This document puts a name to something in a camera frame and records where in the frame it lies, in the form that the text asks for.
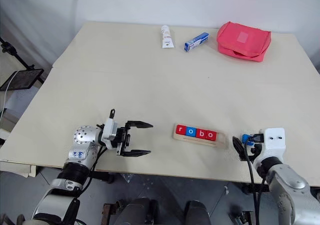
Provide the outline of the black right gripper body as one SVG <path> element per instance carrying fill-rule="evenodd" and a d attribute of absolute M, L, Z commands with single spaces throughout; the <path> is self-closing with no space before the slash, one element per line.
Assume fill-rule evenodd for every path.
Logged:
<path fill-rule="evenodd" d="M 251 158 L 256 158 L 257 156 L 259 156 L 261 154 L 262 151 L 262 145 L 261 144 L 255 144 L 251 149 Z"/>

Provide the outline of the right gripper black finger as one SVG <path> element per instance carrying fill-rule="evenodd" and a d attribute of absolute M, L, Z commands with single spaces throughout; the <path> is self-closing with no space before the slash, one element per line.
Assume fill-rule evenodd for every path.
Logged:
<path fill-rule="evenodd" d="M 233 136 L 232 137 L 232 144 L 233 144 L 234 149 L 238 153 L 239 160 L 245 161 L 246 160 L 245 149 L 244 149 L 244 146 L 243 146 L 241 140 L 238 137 Z"/>
<path fill-rule="evenodd" d="M 264 134 L 263 133 L 251 134 L 249 141 L 252 143 L 263 143 L 264 142 Z"/>

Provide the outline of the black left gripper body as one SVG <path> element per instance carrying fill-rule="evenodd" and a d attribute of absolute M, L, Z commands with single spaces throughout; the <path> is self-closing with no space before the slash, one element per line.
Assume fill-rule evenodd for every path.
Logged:
<path fill-rule="evenodd" d="M 117 144 L 116 154 L 118 156 L 129 157 L 130 151 L 126 151 L 125 148 L 130 143 L 130 127 L 120 127 L 117 129 L 115 142 Z"/>

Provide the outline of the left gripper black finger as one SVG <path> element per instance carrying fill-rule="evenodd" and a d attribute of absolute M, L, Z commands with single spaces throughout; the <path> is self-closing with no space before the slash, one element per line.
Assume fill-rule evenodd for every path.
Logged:
<path fill-rule="evenodd" d="M 121 151 L 121 155 L 123 157 L 140 157 L 150 153 L 151 153 L 150 150 L 143 150 L 143 149 L 132 149 L 130 151 L 127 151 L 127 150 Z"/>
<path fill-rule="evenodd" d="M 153 128 L 154 126 L 144 121 L 129 120 L 125 124 L 125 129 L 130 130 L 131 127 L 136 127 L 138 129 L 147 129 L 147 128 Z"/>

